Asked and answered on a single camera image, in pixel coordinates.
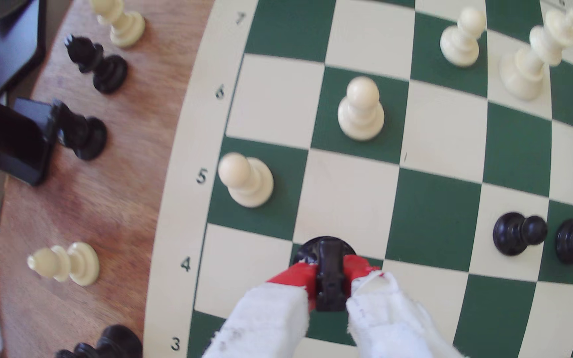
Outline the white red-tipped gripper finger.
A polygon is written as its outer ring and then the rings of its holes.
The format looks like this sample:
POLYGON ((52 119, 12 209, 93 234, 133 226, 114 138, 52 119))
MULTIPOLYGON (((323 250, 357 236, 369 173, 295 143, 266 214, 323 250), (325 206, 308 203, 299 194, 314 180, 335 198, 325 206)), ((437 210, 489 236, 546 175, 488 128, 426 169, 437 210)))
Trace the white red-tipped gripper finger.
POLYGON ((350 279, 348 332, 360 357, 464 357, 395 276, 358 255, 344 256, 350 279))
POLYGON ((315 307, 317 265, 297 263, 250 289, 203 357, 293 357, 315 307))

